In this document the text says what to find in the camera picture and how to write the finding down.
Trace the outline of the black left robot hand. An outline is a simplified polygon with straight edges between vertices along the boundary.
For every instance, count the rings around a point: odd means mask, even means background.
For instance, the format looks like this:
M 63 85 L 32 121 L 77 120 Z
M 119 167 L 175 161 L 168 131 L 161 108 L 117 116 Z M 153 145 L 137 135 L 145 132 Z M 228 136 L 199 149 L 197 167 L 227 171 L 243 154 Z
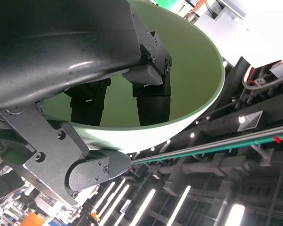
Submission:
M 99 126 L 111 77 L 133 86 L 141 126 L 169 120 L 172 59 L 125 0 L 0 0 L 0 142 L 5 162 L 69 205 L 124 173 L 122 153 L 90 153 L 70 122 L 45 119 L 44 100 L 71 98 L 71 122 Z

